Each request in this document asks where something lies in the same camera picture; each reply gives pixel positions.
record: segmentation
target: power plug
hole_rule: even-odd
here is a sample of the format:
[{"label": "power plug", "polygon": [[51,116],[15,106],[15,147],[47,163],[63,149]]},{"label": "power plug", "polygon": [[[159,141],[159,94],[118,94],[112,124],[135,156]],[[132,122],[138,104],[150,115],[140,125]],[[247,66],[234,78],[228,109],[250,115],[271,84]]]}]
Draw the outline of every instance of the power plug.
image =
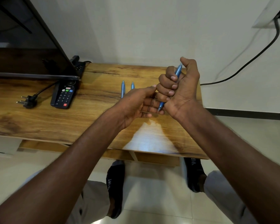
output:
[{"label": "power plug", "polygon": [[31,109],[34,108],[37,105],[37,95],[34,94],[33,96],[27,96],[27,97],[21,97],[21,98],[25,98],[25,101],[17,101],[18,104],[22,104],[23,107]]}]

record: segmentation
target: tv screen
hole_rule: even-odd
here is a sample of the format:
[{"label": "tv screen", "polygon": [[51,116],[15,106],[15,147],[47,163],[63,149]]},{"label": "tv screen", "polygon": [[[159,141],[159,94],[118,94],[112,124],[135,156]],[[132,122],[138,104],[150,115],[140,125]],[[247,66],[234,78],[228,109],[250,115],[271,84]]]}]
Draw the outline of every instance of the tv screen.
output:
[{"label": "tv screen", "polygon": [[79,79],[29,0],[0,0],[0,76]]}]

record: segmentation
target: gray pants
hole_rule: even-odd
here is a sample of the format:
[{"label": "gray pants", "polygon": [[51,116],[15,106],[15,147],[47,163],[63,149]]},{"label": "gray pants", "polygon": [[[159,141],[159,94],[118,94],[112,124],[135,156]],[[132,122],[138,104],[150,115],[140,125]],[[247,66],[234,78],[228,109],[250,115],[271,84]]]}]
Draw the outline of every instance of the gray pants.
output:
[{"label": "gray pants", "polygon": [[[29,181],[39,172],[30,176]],[[204,183],[205,194],[234,224],[257,223],[248,208],[233,190],[220,171],[209,173]],[[79,196],[67,224],[90,224],[104,218],[109,210],[110,201],[107,185],[102,182],[87,181],[82,195]]]}]

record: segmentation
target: hand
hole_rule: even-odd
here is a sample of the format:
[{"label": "hand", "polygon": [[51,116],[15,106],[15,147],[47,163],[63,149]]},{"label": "hand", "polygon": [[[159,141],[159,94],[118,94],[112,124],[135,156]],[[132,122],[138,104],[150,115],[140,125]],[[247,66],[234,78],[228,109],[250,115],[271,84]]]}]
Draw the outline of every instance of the hand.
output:
[{"label": "hand", "polygon": [[157,99],[166,102],[166,111],[177,119],[184,109],[189,108],[196,101],[196,90],[199,81],[199,72],[195,60],[180,58],[180,61],[187,69],[187,74],[181,73],[179,78],[175,75],[176,67],[170,66],[166,74],[159,77],[157,85]]},{"label": "hand", "polygon": [[146,88],[132,89],[114,106],[123,115],[123,129],[127,128],[136,118],[150,118],[151,113],[164,115],[163,110],[158,111],[160,101],[154,99],[156,85]]}]

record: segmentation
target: foot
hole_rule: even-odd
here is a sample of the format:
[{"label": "foot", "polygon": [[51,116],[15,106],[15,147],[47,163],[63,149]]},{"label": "foot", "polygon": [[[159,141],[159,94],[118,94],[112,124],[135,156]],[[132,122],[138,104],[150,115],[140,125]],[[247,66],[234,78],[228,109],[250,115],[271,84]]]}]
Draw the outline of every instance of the foot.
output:
[{"label": "foot", "polygon": [[123,195],[123,182],[125,174],[125,165],[121,160],[112,163],[109,168],[106,178],[106,183],[109,192],[109,198],[114,204],[114,209],[110,215],[111,218],[116,219],[122,210],[122,195]]},{"label": "foot", "polygon": [[203,184],[206,175],[203,171],[200,159],[184,158],[187,167],[187,184],[195,193],[204,192]]}]

